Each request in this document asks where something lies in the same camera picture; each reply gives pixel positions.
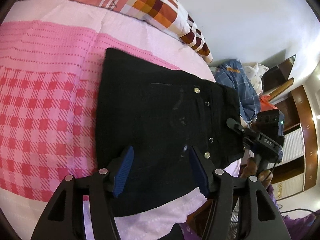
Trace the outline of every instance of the bed sheet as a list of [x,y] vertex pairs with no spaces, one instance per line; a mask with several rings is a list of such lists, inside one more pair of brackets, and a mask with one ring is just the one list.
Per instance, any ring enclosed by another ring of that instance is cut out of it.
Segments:
[[[106,48],[214,81],[187,45],[145,22],[68,0],[15,3],[0,36],[0,207],[23,240],[64,176],[96,168],[94,114]],[[226,171],[237,176],[239,167],[237,161]],[[121,239],[158,239],[205,201],[197,188],[115,218]],[[93,239],[88,201],[84,218]]]

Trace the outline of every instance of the hand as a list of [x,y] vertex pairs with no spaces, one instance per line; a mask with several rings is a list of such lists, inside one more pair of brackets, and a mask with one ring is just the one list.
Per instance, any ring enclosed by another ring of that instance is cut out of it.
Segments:
[[[258,166],[256,165],[256,162],[254,158],[247,159],[247,166],[243,169],[242,174],[240,178],[248,178],[251,175],[256,175]],[[273,174],[270,170],[265,170],[259,174],[259,180],[262,182],[262,185],[267,188],[269,187],[271,180],[272,180]]]

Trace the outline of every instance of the ribbed blue pad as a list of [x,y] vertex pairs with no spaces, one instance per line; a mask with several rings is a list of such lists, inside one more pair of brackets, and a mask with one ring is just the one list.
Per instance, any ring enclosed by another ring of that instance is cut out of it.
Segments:
[[133,147],[130,146],[123,159],[121,167],[119,168],[119,171],[115,176],[115,184],[112,192],[114,197],[118,197],[119,194],[121,194],[124,189],[124,185],[127,181],[127,178],[131,169],[131,165],[133,162],[133,155],[134,155]]
[[189,162],[192,168],[193,178],[199,187],[201,194],[207,197],[209,195],[208,177],[193,147],[189,150]]

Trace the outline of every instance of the person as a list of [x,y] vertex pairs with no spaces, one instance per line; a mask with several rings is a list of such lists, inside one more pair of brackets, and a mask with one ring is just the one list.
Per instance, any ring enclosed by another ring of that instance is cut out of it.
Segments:
[[[257,172],[257,164],[254,158],[249,158],[247,160],[247,164],[243,169],[240,169],[239,177],[240,178],[248,178],[251,175],[255,175]],[[273,178],[273,174],[270,170],[265,170],[261,172],[258,176],[258,179],[262,182],[262,185],[265,187],[267,192],[269,193],[273,203],[279,210],[278,204],[276,202],[276,198],[273,194],[273,187],[271,185],[271,181]],[[237,202],[231,216],[230,230],[228,240],[236,239],[237,232],[237,221],[239,214],[239,202]],[[301,240],[310,229],[313,222],[316,220],[317,215],[320,215],[320,210],[315,213],[311,213],[303,218],[291,219],[289,216],[282,216],[284,223],[288,229],[288,232],[291,236],[292,240]],[[185,240],[200,240],[201,238],[186,224],[180,224],[181,230],[183,232],[183,236]]]

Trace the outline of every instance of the black denim fabric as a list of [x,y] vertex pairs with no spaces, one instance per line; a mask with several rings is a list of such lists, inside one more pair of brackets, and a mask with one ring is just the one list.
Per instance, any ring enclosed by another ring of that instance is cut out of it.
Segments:
[[141,213],[195,189],[191,146],[210,152],[216,168],[241,158],[243,142],[227,127],[229,117],[240,122],[234,89],[107,49],[96,112],[98,167],[127,145],[134,149],[114,215]]

